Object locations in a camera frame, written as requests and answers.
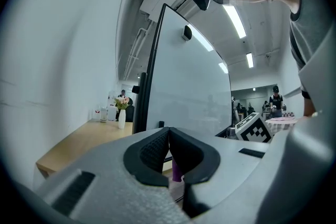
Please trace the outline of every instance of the white vase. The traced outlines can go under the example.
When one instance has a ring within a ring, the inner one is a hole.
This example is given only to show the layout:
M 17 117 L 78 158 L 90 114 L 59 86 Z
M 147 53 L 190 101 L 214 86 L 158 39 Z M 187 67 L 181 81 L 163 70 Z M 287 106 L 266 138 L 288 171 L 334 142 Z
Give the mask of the white vase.
M 125 128 L 125 120 L 126 120 L 126 111 L 125 109 L 122 109 L 120 110 L 120 113 L 119 113 L 119 123 L 118 123 L 119 129 Z

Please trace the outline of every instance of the fluorescent light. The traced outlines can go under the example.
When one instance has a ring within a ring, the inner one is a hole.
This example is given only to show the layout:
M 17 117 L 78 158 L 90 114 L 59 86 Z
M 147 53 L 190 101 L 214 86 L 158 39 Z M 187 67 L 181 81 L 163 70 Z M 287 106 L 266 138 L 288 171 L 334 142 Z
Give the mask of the fluorescent light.
M 236 27 L 238 36 L 240 38 L 246 37 L 246 33 L 242 24 L 242 21 L 239 18 L 239 15 L 237 13 L 237 10 L 234 6 L 223 6 L 230 17 L 232 23 Z
M 222 68 L 222 70 L 224 71 L 225 74 L 229 73 L 229 71 L 227 70 L 227 67 L 224 63 L 220 62 L 218 65 L 220 66 L 220 68 Z
M 252 58 L 252 53 L 250 52 L 249 54 L 246 55 L 247 57 L 247 62 L 248 62 L 248 67 L 251 68 L 253 67 L 253 58 Z
M 207 49 L 207 51 L 214 50 L 210 42 L 195 27 L 191 24 L 188 24 L 188 27 L 191 29 L 193 37 L 195 37 L 203 45 L 203 47 Z

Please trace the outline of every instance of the bottle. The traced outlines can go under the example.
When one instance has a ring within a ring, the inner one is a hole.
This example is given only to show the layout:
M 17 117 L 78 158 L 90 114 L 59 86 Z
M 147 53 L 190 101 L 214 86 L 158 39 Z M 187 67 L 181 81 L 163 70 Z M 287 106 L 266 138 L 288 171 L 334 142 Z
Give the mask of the bottle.
M 103 107 L 100 110 L 100 121 L 101 122 L 106 122 L 107 121 L 107 108 Z

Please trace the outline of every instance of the purple object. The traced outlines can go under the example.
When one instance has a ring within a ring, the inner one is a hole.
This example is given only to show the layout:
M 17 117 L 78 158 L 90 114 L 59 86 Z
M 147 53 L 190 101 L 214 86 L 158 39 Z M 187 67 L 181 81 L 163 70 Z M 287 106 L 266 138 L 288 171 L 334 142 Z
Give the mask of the purple object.
M 182 176 L 183 176 L 183 173 L 181 172 L 181 170 L 179 169 L 179 167 L 177 166 L 177 163 L 175 162 L 173 158 L 173 181 L 181 182 Z

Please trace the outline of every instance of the round table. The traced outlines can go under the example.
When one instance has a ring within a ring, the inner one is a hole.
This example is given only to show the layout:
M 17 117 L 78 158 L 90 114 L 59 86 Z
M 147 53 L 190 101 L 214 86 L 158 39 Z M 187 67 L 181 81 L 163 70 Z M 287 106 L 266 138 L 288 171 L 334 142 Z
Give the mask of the round table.
M 266 124 L 270 129 L 271 135 L 275 135 L 277 132 L 292 128 L 298 121 L 299 119 L 293 119 L 293 117 L 281 117 L 267 120 Z

